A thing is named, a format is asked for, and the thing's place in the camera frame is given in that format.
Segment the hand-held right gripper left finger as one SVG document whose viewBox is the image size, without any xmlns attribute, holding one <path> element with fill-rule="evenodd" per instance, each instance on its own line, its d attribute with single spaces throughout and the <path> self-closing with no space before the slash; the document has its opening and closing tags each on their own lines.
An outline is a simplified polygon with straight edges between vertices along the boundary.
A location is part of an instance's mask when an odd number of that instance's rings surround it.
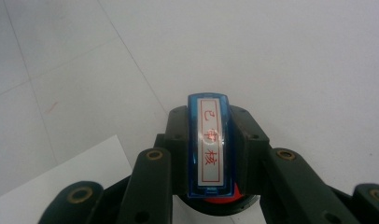
<svg viewBox="0 0 379 224">
<path fill-rule="evenodd" d="M 117 224 L 172 224 L 173 197 L 189 191 L 189 110 L 169 113 L 166 130 L 135 162 Z"/>
</svg>

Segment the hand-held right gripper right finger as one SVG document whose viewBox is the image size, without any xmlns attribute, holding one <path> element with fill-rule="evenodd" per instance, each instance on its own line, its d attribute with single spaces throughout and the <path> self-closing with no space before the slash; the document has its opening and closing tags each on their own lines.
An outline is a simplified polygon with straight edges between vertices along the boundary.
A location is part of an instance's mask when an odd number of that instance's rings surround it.
<svg viewBox="0 0 379 224">
<path fill-rule="evenodd" d="M 272 224 L 360 224 L 305 159 L 286 148 L 273 148 L 251 114 L 230 107 L 235 174 L 244 195 L 259 195 Z"/>
</svg>

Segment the blue stamp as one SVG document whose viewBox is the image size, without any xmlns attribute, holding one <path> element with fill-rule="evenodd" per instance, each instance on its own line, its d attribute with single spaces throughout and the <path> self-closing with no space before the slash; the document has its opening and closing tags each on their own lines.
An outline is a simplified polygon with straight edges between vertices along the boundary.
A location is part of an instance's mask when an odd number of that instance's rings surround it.
<svg viewBox="0 0 379 224">
<path fill-rule="evenodd" d="M 188 97 L 189 198 L 228 198 L 234 194 L 231 111 L 224 94 Z"/>
</svg>

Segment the white paper sheet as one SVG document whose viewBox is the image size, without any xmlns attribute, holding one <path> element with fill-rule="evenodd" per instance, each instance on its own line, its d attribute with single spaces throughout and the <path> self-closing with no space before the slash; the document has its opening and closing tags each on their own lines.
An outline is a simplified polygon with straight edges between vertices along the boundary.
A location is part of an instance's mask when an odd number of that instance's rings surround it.
<svg viewBox="0 0 379 224">
<path fill-rule="evenodd" d="M 37 224 L 67 186 L 93 181 L 105 189 L 132 173 L 117 136 L 87 149 L 0 197 L 0 224 Z"/>
</svg>

